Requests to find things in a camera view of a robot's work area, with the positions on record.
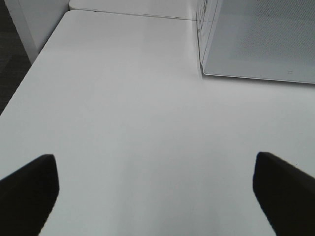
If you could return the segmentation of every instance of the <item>perforated panel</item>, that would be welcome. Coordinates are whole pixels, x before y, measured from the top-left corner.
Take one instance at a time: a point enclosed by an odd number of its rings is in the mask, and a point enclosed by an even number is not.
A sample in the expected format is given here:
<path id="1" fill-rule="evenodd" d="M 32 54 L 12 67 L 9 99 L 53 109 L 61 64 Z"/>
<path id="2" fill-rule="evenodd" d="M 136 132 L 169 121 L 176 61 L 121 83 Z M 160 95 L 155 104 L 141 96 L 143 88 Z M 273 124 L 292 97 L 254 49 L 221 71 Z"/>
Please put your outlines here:
<path id="1" fill-rule="evenodd" d="M 224 0 L 204 73 L 315 83 L 314 0 Z"/>

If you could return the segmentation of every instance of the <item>white furniture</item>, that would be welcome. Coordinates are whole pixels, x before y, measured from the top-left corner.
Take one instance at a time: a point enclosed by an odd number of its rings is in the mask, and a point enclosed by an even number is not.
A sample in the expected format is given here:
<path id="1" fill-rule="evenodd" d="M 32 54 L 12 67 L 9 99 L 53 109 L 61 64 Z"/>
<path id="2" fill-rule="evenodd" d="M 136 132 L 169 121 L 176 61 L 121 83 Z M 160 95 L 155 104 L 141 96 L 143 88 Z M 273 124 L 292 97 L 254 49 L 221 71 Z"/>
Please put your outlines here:
<path id="1" fill-rule="evenodd" d="M 4 0 L 33 63 L 65 12 L 69 0 Z"/>
<path id="2" fill-rule="evenodd" d="M 197 0 L 71 0 L 70 10 L 195 20 Z"/>
<path id="3" fill-rule="evenodd" d="M 315 83 L 314 0 L 199 0 L 207 75 Z"/>
<path id="4" fill-rule="evenodd" d="M 41 235 L 275 235 L 255 156 L 315 175 L 315 88 L 202 77 L 196 34 L 194 21 L 65 14 L 0 116 L 0 178 L 56 157 Z"/>

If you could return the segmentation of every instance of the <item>table surface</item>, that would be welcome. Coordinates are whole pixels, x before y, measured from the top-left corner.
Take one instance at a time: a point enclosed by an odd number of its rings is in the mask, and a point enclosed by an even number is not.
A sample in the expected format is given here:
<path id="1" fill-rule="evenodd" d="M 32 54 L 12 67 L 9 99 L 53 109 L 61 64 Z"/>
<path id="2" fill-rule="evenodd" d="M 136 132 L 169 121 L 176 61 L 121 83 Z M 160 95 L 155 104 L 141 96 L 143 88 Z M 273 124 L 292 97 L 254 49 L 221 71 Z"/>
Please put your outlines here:
<path id="1" fill-rule="evenodd" d="M 0 178 L 56 157 L 41 235 L 275 235 L 255 156 L 315 174 L 315 88 L 202 76 L 195 24 L 65 14 L 0 116 Z"/>
<path id="2" fill-rule="evenodd" d="M 70 0 L 70 9 L 196 19 L 197 0 Z"/>

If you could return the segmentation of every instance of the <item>white wall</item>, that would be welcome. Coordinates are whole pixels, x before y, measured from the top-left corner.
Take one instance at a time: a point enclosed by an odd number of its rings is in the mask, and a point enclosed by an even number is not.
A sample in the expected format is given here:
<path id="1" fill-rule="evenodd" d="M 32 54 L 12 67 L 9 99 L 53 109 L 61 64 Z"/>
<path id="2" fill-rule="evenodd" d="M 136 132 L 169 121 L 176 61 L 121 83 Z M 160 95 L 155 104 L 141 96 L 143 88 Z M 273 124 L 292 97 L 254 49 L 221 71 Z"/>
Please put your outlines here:
<path id="1" fill-rule="evenodd" d="M 33 63 L 65 12 L 69 0 L 4 0 Z"/>

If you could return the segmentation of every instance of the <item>white storage unit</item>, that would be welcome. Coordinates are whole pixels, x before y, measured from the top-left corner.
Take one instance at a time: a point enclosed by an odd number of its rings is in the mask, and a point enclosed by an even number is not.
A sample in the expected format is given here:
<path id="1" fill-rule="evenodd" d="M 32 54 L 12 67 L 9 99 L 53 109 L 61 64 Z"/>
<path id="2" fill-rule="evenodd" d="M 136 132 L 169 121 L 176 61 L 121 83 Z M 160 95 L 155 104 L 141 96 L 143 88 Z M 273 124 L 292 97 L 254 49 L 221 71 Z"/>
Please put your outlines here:
<path id="1" fill-rule="evenodd" d="M 200 0 L 204 74 L 315 83 L 313 0 Z"/>

